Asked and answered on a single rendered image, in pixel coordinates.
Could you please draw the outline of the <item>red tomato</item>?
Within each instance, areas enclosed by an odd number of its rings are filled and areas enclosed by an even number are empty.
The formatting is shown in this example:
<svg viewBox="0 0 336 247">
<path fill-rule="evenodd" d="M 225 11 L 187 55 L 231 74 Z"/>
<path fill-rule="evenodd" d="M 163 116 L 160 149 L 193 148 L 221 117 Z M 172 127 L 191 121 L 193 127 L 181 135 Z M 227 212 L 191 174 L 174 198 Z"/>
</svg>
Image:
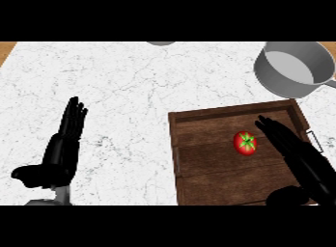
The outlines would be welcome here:
<svg viewBox="0 0 336 247">
<path fill-rule="evenodd" d="M 239 131 L 233 136 L 233 147 L 239 154 L 250 156 L 258 149 L 256 138 L 247 131 Z"/>
</svg>

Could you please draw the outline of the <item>grey metal pot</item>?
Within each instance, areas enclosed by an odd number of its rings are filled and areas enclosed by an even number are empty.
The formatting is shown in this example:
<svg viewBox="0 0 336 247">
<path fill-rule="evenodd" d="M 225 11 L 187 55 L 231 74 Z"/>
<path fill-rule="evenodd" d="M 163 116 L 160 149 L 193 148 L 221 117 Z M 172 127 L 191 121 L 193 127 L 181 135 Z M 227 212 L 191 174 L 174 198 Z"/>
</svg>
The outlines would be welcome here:
<svg viewBox="0 0 336 247">
<path fill-rule="evenodd" d="M 336 62 L 317 41 L 268 41 L 253 72 L 268 91 L 284 98 L 305 97 L 321 85 L 336 89 Z"/>
</svg>

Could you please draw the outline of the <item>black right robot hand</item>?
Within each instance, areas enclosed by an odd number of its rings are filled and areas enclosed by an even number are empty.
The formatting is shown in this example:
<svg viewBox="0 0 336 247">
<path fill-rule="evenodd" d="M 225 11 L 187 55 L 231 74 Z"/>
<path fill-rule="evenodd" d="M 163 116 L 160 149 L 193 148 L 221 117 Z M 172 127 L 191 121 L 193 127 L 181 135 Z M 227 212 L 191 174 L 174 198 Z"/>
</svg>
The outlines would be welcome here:
<svg viewBox="0 0 336 247">
<path fill-rule="evenodd" d="M 274 190 L 267 197 L 267 205 L 302 206 L 314 200 L 320 206 L 336 206 L 336 172 L 327 158 L 280 122 L 264 116 L 258 118 L 255 125 L 280 152 L 299 183 Z"/>
</svg>

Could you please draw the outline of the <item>brown wooden tray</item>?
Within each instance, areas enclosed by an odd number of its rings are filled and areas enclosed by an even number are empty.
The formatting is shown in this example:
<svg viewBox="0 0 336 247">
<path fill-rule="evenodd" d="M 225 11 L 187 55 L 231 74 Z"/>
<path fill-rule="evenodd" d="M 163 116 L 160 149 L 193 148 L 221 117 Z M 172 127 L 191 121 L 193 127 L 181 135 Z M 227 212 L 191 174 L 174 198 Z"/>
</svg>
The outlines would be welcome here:
<svg viewBox="0 0 336 247">
<path fill-rule="evenodd" d="M 275 189 L 298 183 L 255 125 L 258 116 L 278 121 L 302 140 L 308 139 L 309 124 L 292 99 L 168 114 L 181 206 L 261 205 Z M 233 147 L 239 131 L 256 138 L 258 149 L 250 156 Z"/>
</svg>

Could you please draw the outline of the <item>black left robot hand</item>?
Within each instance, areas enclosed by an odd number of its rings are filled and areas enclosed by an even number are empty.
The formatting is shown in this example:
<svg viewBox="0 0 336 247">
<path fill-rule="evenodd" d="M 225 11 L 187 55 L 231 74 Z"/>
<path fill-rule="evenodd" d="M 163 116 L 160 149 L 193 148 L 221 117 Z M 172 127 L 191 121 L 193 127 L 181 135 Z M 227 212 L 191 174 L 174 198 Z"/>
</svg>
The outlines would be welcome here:
<svg viewBox="0 0 336 247">
<path fill-rule="evenodd" d="M 76 172 L 79 139 L 88 109 L 78 97 L 69 99 L 63 110 L 59 132 L 51 136 L 38 165 L 20 166 L 11 172 L 26 188 L 42 189 L 70 184 Z"/>
</svg>

